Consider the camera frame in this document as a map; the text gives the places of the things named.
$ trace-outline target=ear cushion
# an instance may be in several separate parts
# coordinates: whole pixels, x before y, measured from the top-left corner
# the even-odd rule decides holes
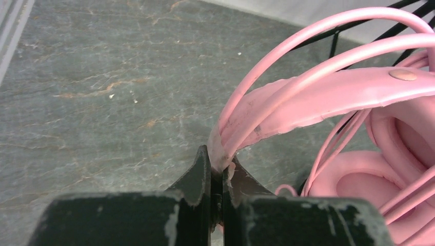
[[[397,174],[411,183],[435,165],[435,97],[375,108],[367,131]],[[435,205],[435,196],[430,198]]]

